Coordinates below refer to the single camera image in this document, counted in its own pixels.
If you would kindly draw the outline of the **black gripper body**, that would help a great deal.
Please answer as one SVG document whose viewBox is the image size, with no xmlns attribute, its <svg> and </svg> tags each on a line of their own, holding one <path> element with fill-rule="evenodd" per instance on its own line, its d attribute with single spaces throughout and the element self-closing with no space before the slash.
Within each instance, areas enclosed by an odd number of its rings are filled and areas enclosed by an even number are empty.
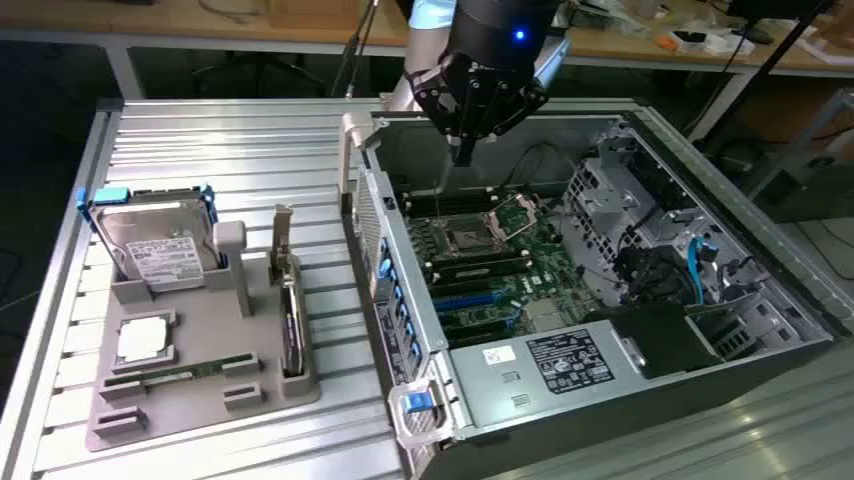
<svg viewBox="0 0 854 480">
<path fill-rule="evenodd" d="M 556 1 L 459 1 L 447 42 L 447 86 L 463 91 L 486 85 L 475 70 L 498 75 L 511 86 L 544 81 L 535 62 L 558 11 Z"/>
</svg>

